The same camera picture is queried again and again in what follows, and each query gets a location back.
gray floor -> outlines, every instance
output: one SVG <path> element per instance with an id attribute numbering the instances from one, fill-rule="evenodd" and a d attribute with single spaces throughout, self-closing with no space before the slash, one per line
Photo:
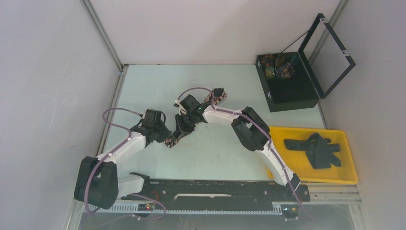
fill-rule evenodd
<path id="1" fill-rule="evenodd" d="M 123 218 L 102 227 L 92 227 L 83 215 L 81 230 L 354 230 L 350 211 L 346 205 L 307 205 L 306 210 L 319 223 L 310 220 L 285 222 L 273 215 L 166 215 L 159 220 L 138 221 Z M 94 224 L 105 223 L 122 214 L 100 213 L 91 217 Z"/>

black cloth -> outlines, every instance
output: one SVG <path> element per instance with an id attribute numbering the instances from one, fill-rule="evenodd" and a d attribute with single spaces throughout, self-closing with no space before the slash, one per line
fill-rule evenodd
<path id="1" fill-rule="evenodd" d="M 340 144 L 330 144 L 331 139 L 324 139 L 318 133 L 307 140 L 285 139 L 288 150 L 306 151 L 306 156 L 314 169 L 329 169 L 331 164 L 341 167 L 341 160 L 333 154 L 340 151 Z"/>

open lid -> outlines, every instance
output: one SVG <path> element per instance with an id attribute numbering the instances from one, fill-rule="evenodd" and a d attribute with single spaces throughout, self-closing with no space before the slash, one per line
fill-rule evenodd
<path id="1" fill-rule="evenodd" d="M 321 99 L 325 99 L 355 66 L 322 13 L 317 15 L 298 53 Z"/>

yellow bin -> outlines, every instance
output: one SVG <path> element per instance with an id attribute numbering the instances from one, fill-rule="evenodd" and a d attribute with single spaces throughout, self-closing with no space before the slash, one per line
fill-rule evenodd
<path id="1" fill-rule="evenodd" d="M 357 184 L 358 176 L 352 161 L 347 136 L 340 130 L 286 128 L 270 126 L 271 137 L 276 150 L 285 163 L 302 181 L 324 182 L 334 184 Z M 286 149 L 285 139 L 306 140 L 313 133 L 319 133 L 323 138 L 330 138 L 331 143 L 340 144 L 340 152 L 334 153 L 341 160 L 341 167 L 331 165 L 330 169 L 313 169 L 307 159 L 305 151 L 291 151 Z"/>

white table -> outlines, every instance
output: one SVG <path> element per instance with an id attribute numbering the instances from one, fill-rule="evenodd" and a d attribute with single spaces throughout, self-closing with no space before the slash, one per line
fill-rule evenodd
<path id="1" fill-rule="evenodd" d="M 324 128 L 318 107 L 270 113 L 254 65 L 132 65 L 124 80 L 117 107 L 144 112 L 152 107 L 167 116 L 166 126 L 173 131 L 177 108 L 174 100 L 191 87 L 223 87 L 227 98 L 219 106 L 244 109 L 250 106 L 270 126 Z M 189 92 L 198 101 L 206 91 Z M 139 117 L 115 112 L 113 122 L 132 127 Z M 112 127 L 105 150 L 126 135 Z M 245 149 L 230 126 L 199 124 L 192 134 L 174 148 L 154 143 L 135 154 L 119 176 L 138 172 L 161 179 L 267 180 L 265 164 Z"/>

